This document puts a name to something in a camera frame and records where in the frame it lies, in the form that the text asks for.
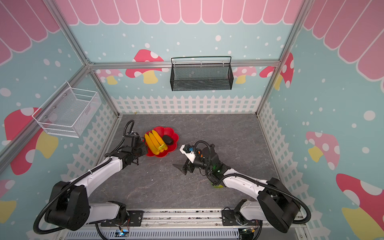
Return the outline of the yellow fake banana bunch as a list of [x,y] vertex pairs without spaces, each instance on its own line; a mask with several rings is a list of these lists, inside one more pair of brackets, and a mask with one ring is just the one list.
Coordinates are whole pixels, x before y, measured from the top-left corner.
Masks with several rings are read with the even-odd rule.
[[164,157],[169,150],[168,145],[162,138],[162,135],[156,129],[151,130],[145,134],[145,142],[148,147],[148,157]]

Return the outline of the dark fake avocado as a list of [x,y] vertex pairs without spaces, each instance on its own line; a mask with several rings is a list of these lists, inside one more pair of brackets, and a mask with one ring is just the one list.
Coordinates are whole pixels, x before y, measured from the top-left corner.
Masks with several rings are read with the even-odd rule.
[[171,146],[174,144],[174,140],[168,135],[163,135],[162,139],[167,146]]

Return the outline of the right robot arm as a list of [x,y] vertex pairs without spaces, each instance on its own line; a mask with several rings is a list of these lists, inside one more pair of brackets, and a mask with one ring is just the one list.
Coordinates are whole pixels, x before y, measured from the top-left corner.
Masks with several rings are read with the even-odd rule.
[[292,195],[280,180],[259,180],[239,173],[220,161],[213,144],[197,141],[194,145],[182,145],[180,152],[186,156],[186,162],[174,166],[184,175],[199,170],[213,186],[234,189],[253,198],[252,201],[242,200],[233,210],[241,225],[253,220],[266,221],[286,233],[291,225],[311,220],[309,207]]

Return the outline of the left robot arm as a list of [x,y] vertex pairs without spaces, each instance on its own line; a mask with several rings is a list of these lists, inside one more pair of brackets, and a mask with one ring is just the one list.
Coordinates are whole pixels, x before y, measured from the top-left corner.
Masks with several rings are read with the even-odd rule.
[[135,121],[124,127],[120,143],[105,154],[105,160],[83,175],[69,181],[56,183],[47,205],[37,215],[33,231],[47,235],[64,229],[77,231],[84,225],[98,225],[110,221],[117,226],[128,223],[130,217],[126,204],[108,201],[91,204],[89,197],[102,183],[125,167],[139,163],[139,157],[148,153],[142,137],[133,131]]

